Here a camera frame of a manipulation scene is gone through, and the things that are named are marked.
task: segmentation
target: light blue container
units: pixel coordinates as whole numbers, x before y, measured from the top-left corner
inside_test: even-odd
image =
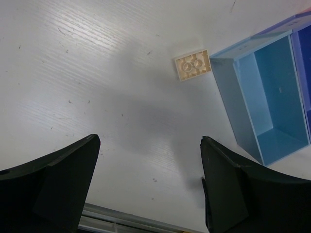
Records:
[[[305,114],[311,137],[311,12],[305,11],[292,16],[258,35],[292,30],[291,35],[294,58],[303,95]]]
[[[211,56],[237,143],[266,166],[309,144],[290,34],[253,36]]]

